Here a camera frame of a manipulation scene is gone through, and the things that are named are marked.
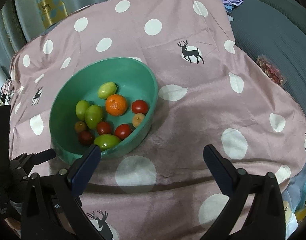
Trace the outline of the pink polka dot cloth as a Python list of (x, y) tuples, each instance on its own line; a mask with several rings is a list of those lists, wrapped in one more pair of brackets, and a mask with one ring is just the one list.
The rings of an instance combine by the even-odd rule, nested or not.
[(272, 172), (284, 190), (306, 163), (306, 117), (235, 45), (221, 0), (109, 0), (69, 15), (11, 62), (10, 156), (51, 145), (51, 105), (92, 62), (133, 57), (158, 82), (149, 135), (102, 161), (82, 195), (118, 239), (198, 239), (228, 198), (203, 160), (213, 144), (238, 168)]

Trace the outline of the red tomato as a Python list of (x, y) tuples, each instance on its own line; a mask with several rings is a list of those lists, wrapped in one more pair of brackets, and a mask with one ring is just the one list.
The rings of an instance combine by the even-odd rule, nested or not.
[(126, 139), (133, 132), (131, 126), (129, 124), (121, 124), (119, 125), (115, 131), (114, 135), (117, 136), (120, 140)]
[(96, 126), (97, 133), (99, 135), (111, 134), (112, 128), (107, 121), (101, 121)]
[(146, 115), (149, 111), (149, 106), (144, 100), (136, 100), (131, 105), (131, 110), (134, 114), (141, 113)]
[(78, 141), (82, 146), (90, 146), (94, 142), (94, 136), (90, 131), (81, 131), (78, 134)]

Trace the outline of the large green mango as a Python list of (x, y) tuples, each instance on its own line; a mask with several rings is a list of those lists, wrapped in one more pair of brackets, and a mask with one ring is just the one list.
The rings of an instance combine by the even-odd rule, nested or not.
[(85, 113), (85, 122), (89, 129), (96, 129), (96, 126), (103, 119), (104, 112), (98, 105), (91, 105)]

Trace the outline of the grey sofa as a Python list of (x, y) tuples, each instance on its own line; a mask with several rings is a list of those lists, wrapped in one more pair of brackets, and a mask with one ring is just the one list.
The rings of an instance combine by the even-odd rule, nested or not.
[(232, 12), (236, 45), (270, 59), (306, 115), (306, 8), (300, 0), (244, 0)]

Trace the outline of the small green fruit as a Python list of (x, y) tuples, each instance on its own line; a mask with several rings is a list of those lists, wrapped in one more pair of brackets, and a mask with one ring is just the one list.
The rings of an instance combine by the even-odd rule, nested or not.
[(90, 103), (86, 100), (80, 100), (75, 106), (75, 114), (80, 121), (85, 121), (85, 114), (90, 107)]

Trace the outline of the small tan longan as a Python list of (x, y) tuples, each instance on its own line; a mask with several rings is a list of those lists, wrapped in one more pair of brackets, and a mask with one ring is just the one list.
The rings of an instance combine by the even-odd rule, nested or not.
[(74, 124), (74, 130), (77, 134), (87, 130), (87, 126), (83, 121), (78, 121)]

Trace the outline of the orange tangerine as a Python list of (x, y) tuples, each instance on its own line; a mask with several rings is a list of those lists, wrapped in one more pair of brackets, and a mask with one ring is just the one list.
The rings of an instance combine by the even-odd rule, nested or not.
[(105, 102), (105, 109), (112, 116), (121, 116), (128, 109), (128, 101), (122, 95), (113, 94)]

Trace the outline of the green plastic bowl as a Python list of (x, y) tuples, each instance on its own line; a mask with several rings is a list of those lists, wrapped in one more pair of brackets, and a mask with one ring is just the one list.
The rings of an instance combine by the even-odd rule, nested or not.
[(152, 70), (144, 63), (130, 58), (104, 59), (75, 73), (63, 85), (54, 99), (49, 119), (52, 146), (58, 157), (71, 165), (87, 150), (78, 141), (74, 124), (78, 121), (76, 104), (86, 100), (91, 105), (105, 107), (105, 100), (98, 97), (99, 87), (106, 82), (117, 85), (117, 93), (128, 104), (143, 100), (149, 106), (143, 122), (120, 144), (102, 152), (103, 159), (119, 158), (133, 151), (146, 137), (157, 104), (158, 84)]

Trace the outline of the grey curtain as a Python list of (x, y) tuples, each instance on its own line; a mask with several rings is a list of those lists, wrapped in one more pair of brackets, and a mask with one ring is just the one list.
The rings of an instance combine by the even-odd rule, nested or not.
[(9, 71), (12, 56), (67, 15), (108, 0), (7, 0), (0, 11), (0, 67)]

